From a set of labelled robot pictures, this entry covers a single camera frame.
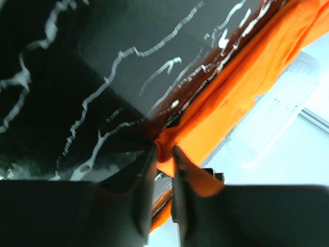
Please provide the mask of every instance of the white streak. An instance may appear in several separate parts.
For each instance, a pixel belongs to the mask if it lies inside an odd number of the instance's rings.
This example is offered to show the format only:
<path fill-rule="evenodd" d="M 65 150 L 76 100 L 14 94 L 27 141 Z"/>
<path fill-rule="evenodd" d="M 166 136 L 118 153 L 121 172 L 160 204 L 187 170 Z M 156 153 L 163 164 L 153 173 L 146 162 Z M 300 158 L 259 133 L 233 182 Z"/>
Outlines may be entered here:
<path fill-rule="evenodd" d="M 138 57 L 147 57 L 149 55 L 151 55 L 152 53 L 158 51 L 160 48 L 162 48 L 167 42 L 169 42 L 170 40 L 172 40 L 177 34 L 178 31 L 183 27 L 183 25 L 185 25 L 187 22 L 189 22 L 193 16 L 197 13 L 198 9 L 200 7 L 202 7 L 204 3 L 200 2 L 196 7 L 194 7 L 191 12 L 189 13 L 189 15 L 187 17 L 185 17 L 181 22 L 179 22 L 177 24 L 177 26 L 174 28 L 174 30 L 171 32 L 171 34 L 169 34 L 168 36 L 166 36 L 163 40 L 161 40 L 158 44 L 156 44 L 155 46 L 153 46 L 152 48 L 150 48 L 147 51 L 144 52 L 140 52 L 137 50 L 136 47 L 132 47 L 129 48 L 128 50 L 122 52 L 120 51 L 118 53 L 118 57 L 114 60 L 113 64 L 112 64 L 112 71 L 111 74 L 108 78 L 104 78 L 105 83 L 102 84 L 94 93 L 90 94 L 86 99 L 84 99 L 84 101 L 82 102 L 82 107 L 83 107 L 83 111 L 81 113 L 81 118 L 79 120 L 77 120 L 75 122 L 74 125 L 72 125 L 71 129 L 71 133 L 72 136 L 69 137 L 70 139 L 70 143 L 65 145 L 67 147 L 67 151 L 71 145 L 71 142 L 75 139 L 75 133 L 76 133 L 76 129 L 83 124 L 87 111 L 88 111 L 88 104 L 91 103 L 94 99 L 96 99 L 98 96 L 101 95 L 101 93 L 104 92 L 104 90 L 107 89 L 107 87 L 112 83 L 112 81 L 115 78 L 115 75 L 117 73 L 117 67 L 119 66 L 119 64 L 121 63 L 121 61 L 130 56 L 131 54 L 136 54 Z"/>
<path fill-rule="evenodd" d="M 147 116 L 149 116 L 154 111 L 154 109 L 156 109 L 166 99 L 166 97 L 170 94 L 170 92 L 176 87 L 177 83 L 181 80 L 183 75 L 198 61 L 198 59 L 200 58 L 202 52 L 203 52 L 203 48 L 201 47 L 201 49 L 200 49 L 198 55 L 196 56 L 196 58 L 191 63 L 189 63 L 182 70 L 182 72 L 179 73 L 178 77 L 175 79 L 174 83 L 168 88 L 168 90 L 165 92 L 165 94 L 160 99 L 158 99 L 158 101 L 151 107 L 151 109 L 147 113 Z M 183 82 L 191 80 L 192 74 L 188 75 L 187 78 L 183 80 Z"/>
<path fill-rule="evenodd" d="M 259 13 L 259 15 L 257 16 L 256 19 L 254 19 L 247 27 L 246 29 L 243 31 L 243 33 L 241 34 L 241 36 L 238 38 L 238 40 L 233 44 L 233 48 L 232 50 L 228 53 L 228 55 L 219 63 L 217 64 L 218 67 L 217 69 L 214 71 L 214 73 L 207 79 L 205 80 L 201 86 L 197 89 L 197 91 L 192 95 L 192 97 L 184 104 L 184 106 L 178 111 L 178 114 L 169 122 L 165 125 L 168 126 L 170 123 L 172 123 L 174 121 L 174 119 L 176 119 L 187 107 L 188 105 L 191 103 L 191 101 L 196 97 L 196 95 L 201 91 L 201 89 L 207 84 L 208 81 L 211 81 L 220 71 L 222 71 L 222 69 L 224 68 L 224 65 L 229 61 L 229 59 L 231 58 L 232 54 L 237 50 L 237 48 L 239 47 L 240 41 L 243 37 L 245 37 L 248 33 L 251 32 L 251 30 L 254 28 L 255 24 L 259 21 L 259 19 L 261 19 L 265 13 L 268 11 L 271 3 L 273 2 L 273 0 L 270 0 L 266 3 L 263 4 L 261 11 Z"/>
<path fill-rule="evenodd" d="M 206 51 L 205 58 L 209 55 L 210 51 Z"/>
<path fill-rule="evenodd" d="M 189 74 L 183 81 L 179 83 L 179 87 L 183 86 L 185 82 L 190 82 L 192 79 L 202 70 L 203 72 L 207 73 L 209 72 L 209 68 L 211 68 L 212 64 L 207 64 L 207 65 L 200 65 L 195 71 L 193 71 L 191 74 Z"/>
<path fill-rule="evenodd" d="M 167 71 L 167 74 L 169 75 L 174 64 L 175 63 L 180 63 L 181 64 L 181 58 L 180 57 L 177 57 L 177 58 L 174 58 L 172 60 L 169 60 L 167 61 L 163 66 L 161 66 L 160 69 L 158 69 L 156 72 L 154 72 L 148 79 L 146 82 L 144 82 L 140 92 L 139 92 L 139 96 L 142 96 L 145 88 L 150 84 L 150 82 L 155 78 L 157 77 L 159 74 L 161 74 L 166 68 L 168 68 L 168 71 Z"/>
<path fill-rule="evenodd" d="M 4 118 L 3 125 L 0 126 L 0 134 L 4 133 L 9 128 L 9 122 L 12 121 L 21 111 L 24 104 L 25 97 L 30 92 L 28 83 L 31 82 L 30 71 L 26 68 L 23 60 L 23 55 L 19 55 L 20 65 L 22 70 L 15 74 L 13 78 L 0 81 L 0 92 L 1 87 L 4 89 L 10 85 L 21 85 L 24 89 L 20 94 L 20 97 L 14 107 L 10 110 L 9 114 Z"/>
<path fill-rule="evenodd" d="M 287 0 L 283 0 L 282 4 L 280 5 L 280 9 L 287 3 Z"/>
<path fill-rule="evenodd" d="M 171 123 L 173 123 L 178 117 L 179 117 L 179 114 L 172 117 L 171 119 L 168 119 L 168 122 L 165 124 L 165 126 L 163 127 L 162 130 L 166 129 L 169 125 L 171 125 Z"/>
<path fill-rule="evenodd" d="M 4 123 L 0 127 L 0 134 L 6 132 L 6 130 L 9 128 L 9 122 L 13 120 L 20 113 L 21 108 L 24 104 L 25 97 L 26 95 L 28 95 L 28 93 L 29 93 L 28 89 L 23 89 L 23 91 L 20 94 L 19 100 L 11 109 L 9 114 L 4 118 Z"/>
<path fill-rule="evenodd" d="M 94 162 L 95 159 L 98 155 L 99 150 L 102 148 L 104 142 L 106 141 L 106 139 L 108 137 L 110 137 L 111 135 L 117 133 L 120 129 L 122 129 L 123 127 L 130 127 L 136 124 L 139 124 L 141 122 L 144 121 L 144 118 L 138 121 L 134 121 L 134 122 L 123 122 L 120 125 L 118 125 L 114 130 L 107 132 L 105 135 L 101 136 L 100 131 L 98 131 L 98 140 L 97 143 L 93 149 L 93 153 L 92 156 L 83 164 L 81 164 L 77 169 L 74 170 L 70 181 L 80 181 L 82 180 L 89 172 L 91 172 L 91 170 L 93 169 L 94 166 Z M 81 169 L 83 168 L 88 168 L 86 171 L 81 171 Z"/>
<path fill-rule="evenodd" d="M 77 9 L 77 3 L 75 1 L 70 2 L 70 7 L 72 10 L 76 10 Z"/>
<path fill-rule="evenodd" d="M 176 99 L 172 104 L 171 104 L 171 109 L 174 109 L 175 107 L 177 107 L 178 106 L 178 104 L 179 104 L 179 100 L 178 99 Z"/>
<path fill-rule="evenodd" d="M 217 39 L 217 35 L 216 35 L 216 32 L 217 32 L 217 29 L 214 29 L 213 32 L 212 32 L 212 35 L 211 35 L 211 48 L 214 47 L 215 45 L 215 41 Z"/>
<path fill-rule="evenodd" d="M 224 30 L 223 35 L 221 36 L 220 40 L 218 41 L 219 48 L 221 48 L 223 50 L 226 48 L 228 42 L 230 41 L 228 38 L 226 38 L 227 32 L 228 32 L 228 29 L 226 28 Z"/>
<path fill-rule="evenodd" d="M 122 111 L 123 111 L 123 108 L 120 108 L 120 109 L 116 110 L 109 118 L 106 119 L 106 122 L 110 122 L 111 120 L 113 120 Z M 76 121 L 76 123 L 71 126 L 70 132 L 71 132 L 72 136 L 70 136 L 69 138 L 66 139 L 67 142 L 66 142 L 66 145 L 65 145 L 65 148 L 64 148 L 64 152 L 62 153 L 63 156 L 66 156 L 67 155 L 68 149 L 71 146 L 72 141 L 76 138 L 76 129 L 77 129 L 77 126 L 79 124 L 81 124 L 81 123 L 82 123 L 81 120 L 80 121 Z"/>
<path fill-rule="evenodd" d="M 61 2 L 56 2 L 55 7 L 52 9 L 49 18 L 46 21 L 45 24 L 45 34 L 46 38 L 43 40 L 37 40 L 32 43 L 30 43 L 27 47 L 28 49 L 36 49 L 38 47 L 47 49 L 51 43 L 55 41 L 55 38 L 57 36 L 57 18 L 58 15 L 67 10 L 68 5 L 72 4 L 72 0 L 62 0 Z"/>
<path fill-rule="evenodd" d="M 243 31 L 242 37 L 245 37 L 246 35 L 248 35 L 251 32 L 251 30 L 254 28 L 256 23 L 266 14 L 266 12 L 268 11 L 268 9 L 269 9 L 270 5 L 272 4 L 272 2 L 273 2 L 273 0 L 269 0 L 268 2 L 266 2 L 262 5 L 262 8 L 261 8 L 258 16 L 256 17 L 256 19 L 252 20 L 249 23 L 249 25 Z"/>
<path fill-rule="evenodd" d="M 168 109 L 165 109 L 164 111 L 160 112 L 160 113 L 157 115 L 157 117 L 162 116 L 164 113 L 167 113 L 167 112 L 170 111 L 170 110 L 171 110 L 171 107 L 169 107 Z"/>
<path fill-rule="evenodd" d="M 243 25 L 244 25 L 244 24 L 246 23 L 246 21 L 248 20 L 250 14 L 251 14 L 251 9 L 249 8 L 248 11 L 247 11 L 247 13 L 246 13 L 246 15 L 245 15 L 245 17 L 244 17 L 244 18 L 242 19 L 242 21 L 240 22 L 240 24 L 239 24 L 239 28 L 242 28 L 242 27 L 243 27 Z"/>
<path fill-rule="evenodd" d="M 53 176 L 51 179 L 49 179 L 50 181 L 58 181 L 61 179 L 61 177 L 58 175 L 57 171 L 55 171 L 56 175 Z"/>
<path fill-rule="evenodd" d="M 235 12 L 237 12 L 239 9 L 242 8 L 242 6 L 245 4 L 245 2 L 246 2 L 246 0 L 242 0 L 240 3 L 237 3 L 236 5 L 234 5 L 234 7 L 233 7 L 233 8 L 230 10 L 230 12 L 228 13 L 228 15 L 227 15 L 225 21 L 224 21 L 220 26 L 218 26 L 217 28 L 218 28 L 219 30 L 223 29 L 223 28 L 227 25 L 227 23 L 230 21 L 232 15 L 233 15 Z"/>
<path fill-rule="evenodd" d="M 109 118 L 106 119 L 106 122 L 112 121 L 118 114 L 123 111 L 123 107 L 117 109 Z"/>
<path fill-rule="evenodd" d="M 0 11 L 2 9 L 2 7 L 5 5 L 7 0 L 0 0 Z"/>

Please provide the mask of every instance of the white marking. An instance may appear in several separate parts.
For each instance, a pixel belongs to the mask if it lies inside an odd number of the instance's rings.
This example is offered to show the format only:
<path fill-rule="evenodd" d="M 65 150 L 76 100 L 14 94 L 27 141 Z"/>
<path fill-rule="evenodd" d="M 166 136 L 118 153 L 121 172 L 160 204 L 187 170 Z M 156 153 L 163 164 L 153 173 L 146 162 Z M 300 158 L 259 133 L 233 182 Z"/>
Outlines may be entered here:
<path fill-rule="evenodd" d="M 217 32 L 217 29 L 215 28 L 213 30 L 213 32 L 212 32 L 212 35 L 211 35 L 211 40 L 212 40 L 212 42 L 211 42 L 211 48 L 213 48 L 214 45 L 215 45 L 215 41 L 216 41 L 216 38 L 217 38 L 216 32 Z"/>
<path fill-rule="evenodd" d="M 169 34 L 168 36 L 166 36 L 163 40 L 161 40 L 158 44 L 156 44 L 155 46 L 153 46 L 152 48 L 150 48 L 147 51 L 144 52 L 140 52 L 137 50 L 136 47 L 132 47 L 129 48 L 128 50 L 122 52 L 120 51 L 118 53 L 118 57 L 114 60 L 113 64 L 112 64 L 112 71 L 111 74 L 108 78 L 104 78 L 105 83 L 103 85 L 101 85 L 94 93 L 90 94 L 86 99 L 84 99 L 84 101 L 82 102 L 82 107 L 83 107 L 83 111 L 81 113 L 81 118 L 79 120 L 77 120 L 75 122 L 75 124 L 71 127 L 71 133 L 75 133 L 76 129 L 83 124 L 87 111 L 88 111 L 88 104 L 91 103 L 94 99 L 96 99 L 98 96 L 100 96 L 100 94 L 102 92 L 104 92 L 104 90 L 107 89 L 107 87 L 112 83 L 112 81 L 115 78 L 115 75 L 117 73 L 117 67 L 119 66 L 120 62 L 122 61 L 122 59 L 130 56 L 131 54 L 136 54 L 138 57 L 147 57 L 149 55 L 151 55 L 152 53 L 158 51 L 160 48 L 162 48 L 167 42 L 169 42 L 170 40 L 172 40 L 177 34 L 178 31 L 183 27 L 183 25 L 185 25 L 187 22 L 189 22 L 193 16 L 197 13 L 198 9 L 200 7 L 203 6 L 203 2 L 200 2 L 196 7 L 194 7 L 191 12 L 188 14 L 187 17 L 185 17 L 181 22 L 179 22 L 177 24 L 177 26 L 174 28 L 174 30 L 171 32 L 171 34 Z M 75 139 L 75 136 L 71 136 L 69 137 L 71 142 Z"/>
<path fill-rule="evenodd" d="M 246 21 L 248 20 L 249 16 L 251 14 L 251 9 L 249 8 L 248 11 L 246 12 L 245 17 L 242 19 L 242 21 L 239 24 L 239 28 L 242 28 L 243 25 L 246 23 Z"/>
<path fill-rule="evenodd" d="M 105 135 L 101 136 L 100 131 L 98 131 L 98 140 L 97 143 L 93 149 L 92 156 L 83 164 L 81 164 L 78 168 L 76 168 L 70 178 L 70 181 L 80 181 L 82 180 L 91 170 L 93 169 L 95 159 L 97 157 L 97 154 L 101 147 L 103 146 L 104 142 L 108 137 L 111 135 L 117 133 L 120 129 L 123 127 L 130 127 L 136 124 L 139 124 L 143 122 L 145 118 L 142 118 L 141 120 L 134 121 L 134 122 L 123 122 L 120 125 L 118 125 L 114 130 L 107 132 Z M 82 168 L 88 168 L 86 171 L 81 171 Z"/>
<path fill-rule="evenodd" d="M 123 107 L 116 110 L 109 118 L 106 119 L 106 122 L 111 122 L 118 114 L 120 114 L 124 110 Z"/>
<path fill-rule="evenodd" d="M 168 109 L 165 109 L 164 111 L 160 112 L 157 116 L 162 116 L 164 113 L 167 113 L 168 111 L 172 110 L 171 107 L 169 107 Z"/>
<path fill-rule="evenodd" d="M 287 3 L 287 0 L 283 0 L 282 4 L 280 5 L 280 9 Z"/>
<path fill-rule="evenodd" d="M 217 28 L 219 30 L 223 29 L 227 23 L 230 21 L 232 15 L 237 12 L 239 9 L 241 9 L 243 7 L 243 5 L 245 4 L 246 0 L 242 0 L 240 3 L 237 3 L 236 5 L 234 5 L 234 7 L 230 10 L 230 12 L 228 13 L 225 21 L 220 25 L 218 26 Z"/>
<path fill-rule="evenodd" d="M 158 179 L 160 179 L 162 177 L 162 173 L 160 173 L 158 176 L 155 177 L 154 181 L 157 181 Z"/>
<path fill-rule="evenodd" d="M 68 5 L 72 4 L 72 0 L 62 0 L 61 2 L 56 2 L 55 7 L 52 9 L 49 18 L 45 24 L 45 34 L 46 38 L 43 40 L 37 40 L 28 44 L 28 49 L 36 49 L 38 47 L 47 49 L 56 39 L 57 36 L 57 18 L 58 15 L 67 10 Z"/>
<path fill-rule="evenodd" d="M 72 10 L 76 10 L 77 9 L 77 3 L 75 1 L 72 1 L 69 4 L 70 4 L 70 7 L 71 7 Z"/>
<path fill-rule="evenodd" d="M 192 79 L 201 71 L 203 70 L 203 72 L 207 73 L 209 72 L 209 68 L 211 67 L 212 64 L 207 64 L 207 65 L 200 65 L 194 72 L 192 72 L 191 74 L 189 74 L 183 81 L 181 81 L 179 83 L 179 87 L 181 87 L 185 82 L 190 82 L 192 81 Z"/>
<path fill-rule="evenodd" d="M 169 122 L 165 125 L 168 126 L 170 123 L 172 123 L 174 121 L 174 119 L 176 119 L 181 113 L 182 111 L 184 111 L 188 105 L 191 103 L 191 101 L 195 98 L 195 96 L 201 91 L 201 89 L 207 84 L 208 81 L 211 81 L 219 72 L 222 71 L 222 69 L 224 68 L 224 65 L 229 61 L 229 59 L 231 58 L 232 54 L 237 50 L 237 48 L 239 47 L 240 41 L 243 37 L 245 37 L 248 33 L 251 32 L 251 30 L 253 29 L 253 27 L 255 26 L 255 24 L 259 21 L 260 18 L 262 18 L 265 13 L 268 11 L 271 3 L 273 2 L 273 0 L 270 0 L 266 3 L 263 4 L 261 11 L 258 15 L 258 17 L 256 19 L 254 19 L 254 23 L 251 22 L 248 27 L 244 30 L 244 32 L 241 34 L 241 36 L 238 38 L 238 40 L 233 44 L 233 48 L 232 50 L 228 53 L 228 55 L 218 64 L 217 69 L 214 71 L 214 73 L 207 79 L 205 80 L 201 86 L 197 89 L 197 91 L 192 95 L 192 97 L 184 104 L 184 106 L 178 111 L 178 114 Z"/>
<path fill-rule="evenodd" d="M 219 48 L 222 49 L 222 54 L 224 53 L 224 50 L 228 44 L 228 42 L 230 41 L 230 39 L 226 38 L 228 29 L 226 28 L 223 32 L 223 35 L 221 36 L 220 40 L 218 41 L 218 46 Z"/>
<path fill-rule="evenodd" d="M 174 118 L 174 115 L 171 115 L 171 116 L 168 118 L 167 122 L 170 121 L 170 120 L 173 119 L 173 118 Z"/>
<path fill-rule="evenodd" d="M 30 92 L 28 84 L 31 82 L 30 71 L 26 68 L 23 60 L 23 55 L 19 55 L 20 65 L 22 70 L 15 74 L 13 78 L 0 81 L 0 92 L 1 87 L 4 89 L 10 85 L 21 85 L 24 89 L 20 94 L 20 97 L 14 107 L 10 110 L 9 114 L 4 118 L 3 125 L 0 126 L 0 134 L 4 133 L 9 128 L 9 123 L 20 113 L 21 108 L 24 104 L 25 97 Z"/>
<path fill-rule="evenodd" d="M 150 82 L 155 78 L 157 77 L 159 74 L 161 74 L 166 68 L 168 68 L 167 70 L 167 74 L 169 75 L 174 64 L 175 63 L 180 63 L 181 64 L 181 58 L 180 57 L 177 57 L 177 58 L 174 58 L 172 60 L 169 60 L 167 61 L 163 66 L 161 66 L 160 69 L 158 69 L 156 72 L 154 72 L 148 79 L 146 82 L 144 82 L 140 92 L 139 92 L 139 96 L 142 96 L 145 88 L 150 84 Z"/>
<path fill-rule="evenodd" d="M 179 100 L 178 99 L 176 99 L 172 104 L 171 104 L 171 109 L 174 109 L 175 107 L 177 107 L 178 106 L 178 104 L 179 104 Z"/>
<path fill-rule="evenodd" d="M 165 92 L 165 94 L 158 99 L 158 101 L 151 107 L 151 109 L 149 110 L 149 112 L 147 113 L 147 116 L 149 116 L 165 99 L 166 97 L 170 94 L 170 92 L 176 87 L 177 83 L 181 80 L 181 78 L 183 77 L 183 75 L 198 61 L 198 59 L 200 58 L 200 55 L 203 52 L 203 48 L 201 47 L 198 55 L 196 56 L 196 58 L 189 63 L 183 70 L 182 72 L 179 73 L 178 77 L 175 79 L 174 83 L 168 88 L 168 90 Z"/>
<path fill-rule="evenodd" d="M 266 12 L 268 11 L 268 9 L 269 9 L 270 5 L 272 4 L 272 2 L 273 2 L 273 0 L 269 0 L 268 2 L 266 2 L 262 5 L 262 8 L 261 8 L 258 16 L 256 17 L 256 19 L 252 20 L 249 23 L 249 25 L 243 31 L 242 37 L 245 37 L 246 35 L 248 35 L 251 32 L 251 30 L 254 28 L 256 23 L 266 14 Z"/>
<path fill-rule="evenodd" d="M 116 110 L 109 118 L 106 119 L 106 122 L 110 122 L 111 120 L 113 120 L 118 114 L 120 114 L 123 111 L 123 107 L 119 108 L 118 110 Z M 76 121 L 76 123 L 74 125 L 72 125 L 72 127 L 70 128 L 70 132 L 72 134 L 72 136 L 70 136 L 69 138 L 67 138 L 67 143 L 65 145 L 64 148 L 64 152 L 62 153 L 63 156 L 66 156 L 68 153 L 68 149 L 70 147 L 70 145 L 72 144 L 72 140 L 74 140 L 74 138 L 76 138 L 76 126 L 79 124 L 78 121 Z"/>
<path fill-rule="evenodd" d="M 171 123 L 173 123 L 177 118 L 179 117 L 179 114 L 177 114 L 176 116 L 174 116 L 171 119 L 168 119 L 168 122 L 165 124 L 165 126 L 162 128 L 162 130 L 165 130 L 169 125 L 171 125 Z"/>
<path fill-rule="evenodd" d="M 54 177 L 52 177 L 51 179 L 49 179 L 50 181 L 58 181 L 61 179 L 61 177 L 58 175 L 57 171 L 55 171 L 56 175 Z"/>
<path fill-rule="evenodd" d="M 205 58 L 209 55 L 210 51 L 206 51 Z"/>
<path fill-rule="evenodd" d="M 233 16 L 233 14 L 235 12 L 237 12 L 239 9 L 241 9 L 244 6 L 245 3 L 246 3 L 246 0 L 242 0 L 240 3 L 235 4 L 233 6 L 233 8 L 230 10 L 230 12 L 228 13 L 225 21 L 221 25 L 217 26 L 217 29 L 218 30 L 222 30 L 228 24 L 228 22 L 230 21 L 231 17 Z M 216 42 L 217 37 L 218 37 L 216 35 L 216 32 L 217 32 L 217 30 L 215 28 L 214 31 L 212 32 L 212 35 L 211 35 L 211 39 L 212 39 L 211 47 L 212 48 L 214 47 L 215 42 Z"/>

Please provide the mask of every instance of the black surface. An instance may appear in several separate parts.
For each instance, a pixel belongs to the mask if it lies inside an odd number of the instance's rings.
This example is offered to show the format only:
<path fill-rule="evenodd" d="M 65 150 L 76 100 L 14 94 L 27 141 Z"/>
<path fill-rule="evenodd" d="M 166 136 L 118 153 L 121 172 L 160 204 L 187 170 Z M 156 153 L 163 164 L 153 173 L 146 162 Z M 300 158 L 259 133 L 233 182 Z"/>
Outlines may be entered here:
<path fill-rule="evenodd" d="M 190 186 L 186 159 L 175 159 L 173 179 L 182 247 L 329 246 L 328 187 L 226 185 L 203 197 Z"/>
<path fill-rule="evenodd" d="M 0 181 L 1 245 L 142 247 L 155 174 L 152 147 L 101 183 Z"/>
<path fill-rule="evenodd" d="M 210 175 L 214 176 L 214 178 L 218 179 L 221 182 L 224 182 L 224 174 L 223 173 L 214 173 L 214 170 L 212 168 L 202 168 L 202 170 L 208 172 Z M 172 186 L 173 188 L 173 195 L 172 198 L 172 204 L 171 204 L 171 218 L 174 223 L 178 223 L 177 220 L 177 212 L 176 212 L 176 201 L 175 201 L 175 186 Z"/>
<path fill-rule="evenodd" d="M 176 124 L 263 24 L 243 37 L 246 27 L 253 20 L 266 22 L 280 4 L 5 1 L 0 10 L 3 177 L 110 177 L 139 155 L 128 143 L 149 145 Z M 268 16 L 258 17 L 261 8 Z M 239 27 L 249 9 L 249 19 Z M 225 33 L 229 41 L 222 50 L 218 42 Z M 72 176 L 80 168 L 85 175 Z"/>

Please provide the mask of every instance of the folded orange fabric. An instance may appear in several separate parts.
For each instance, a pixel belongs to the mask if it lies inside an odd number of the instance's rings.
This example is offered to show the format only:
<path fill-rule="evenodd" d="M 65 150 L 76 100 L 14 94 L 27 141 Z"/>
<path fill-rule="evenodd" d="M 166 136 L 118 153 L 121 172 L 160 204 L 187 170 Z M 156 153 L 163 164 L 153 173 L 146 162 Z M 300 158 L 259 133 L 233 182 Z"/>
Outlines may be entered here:
<path fill-rule="evenodd" d="M 289 0 L 198 95 L 178 126 L 155 140 L 158 169 L 174 175 L 170 151 L 175 144 L 201 164 L 300 50 L 328 31 L 328 0 Z M 170 210 L 163 209 L 152 229 L 169 217 Z"/>

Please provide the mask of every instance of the orange fabric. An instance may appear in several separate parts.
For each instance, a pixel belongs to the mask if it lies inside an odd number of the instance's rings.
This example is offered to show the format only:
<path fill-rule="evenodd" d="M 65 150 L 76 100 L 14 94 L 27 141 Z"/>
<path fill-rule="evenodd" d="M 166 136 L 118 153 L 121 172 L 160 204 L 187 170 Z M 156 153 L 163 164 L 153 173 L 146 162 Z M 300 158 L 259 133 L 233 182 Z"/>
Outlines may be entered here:
<path fill-rule="evenodd" d="M 186 178 L 191 190 L 199 197 L 211 197 L 218 194 L 224 189 L 224 184 L 214 178 L 210 173 L 198 168 L 190 159 L 183 153 L 179 147 L 175 147 L 175 152 L 179 156 L 179 160 L 174 159 L 175 168 L 183 170 L 186 173 Z"/>
<path fill-rule="evenodd" d="M 160 226 L 162 226 L 163 224 L 165 224 L 166 221 L 170 218 L 170 216 L 171 216 L 171 203 L 172 203 L 172 200 L 170 199 L 170 201 L 167 202 L 166 205 L 161 209 L 161 212 L 157 213 L 152 218 L 150 233 L 152 231 L 154 231 L 155 229 L 159 228 Z"/>
<path fill-rule="evenodd" d="M 158 169 L 173 176 L 174 145 L 201 164 L 300 50 L 328 31 L 328 0 L 289 0 L 198 95 L 178 126 L 164 130 L 155 140 Z M 161 222 L 170 217 L 168 207 L 157 216 Z M 160 221 L 153 221 L 152 229 Z"/>

